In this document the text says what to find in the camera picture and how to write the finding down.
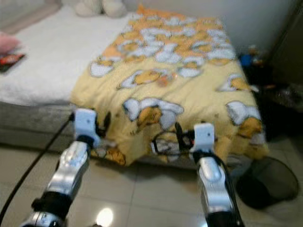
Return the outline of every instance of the bed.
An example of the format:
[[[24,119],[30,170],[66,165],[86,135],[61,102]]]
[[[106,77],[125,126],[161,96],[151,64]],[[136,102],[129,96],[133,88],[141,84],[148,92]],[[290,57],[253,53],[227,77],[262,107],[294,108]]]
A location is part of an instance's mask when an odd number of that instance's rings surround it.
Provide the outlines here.
[[[54,15],[18,32],[16,37],[22,40],[22,51],[28,58],[0,77],[0,142],[42,148],[75,108],[70,105],[71,91],[88,61],[106,50],[134,16],[80,18],[63,6]],[[68,128],[52,149],[65,148],[71,135]],[[150,156],[143,160],[161,163]],[[170,164],[192,166],[185,158]]]

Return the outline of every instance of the stuffed toy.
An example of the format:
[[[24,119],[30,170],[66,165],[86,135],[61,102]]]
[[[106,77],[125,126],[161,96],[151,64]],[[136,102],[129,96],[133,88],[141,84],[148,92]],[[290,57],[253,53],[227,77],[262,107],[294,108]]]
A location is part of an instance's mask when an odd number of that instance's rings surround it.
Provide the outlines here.
[[[92,17],[105,12],[109,17],[122,17],[127,9],[122,0],[80,0],[75,6],[78,16]]]

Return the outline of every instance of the pillow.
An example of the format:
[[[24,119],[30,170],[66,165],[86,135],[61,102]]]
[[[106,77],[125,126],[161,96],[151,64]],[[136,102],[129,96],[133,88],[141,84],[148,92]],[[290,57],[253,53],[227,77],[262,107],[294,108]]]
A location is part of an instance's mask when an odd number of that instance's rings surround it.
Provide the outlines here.
[[[6,33],[0,33],[0,54],[6,54],[7,52],[12,51],[19,43],[19,40],[15,37]]]

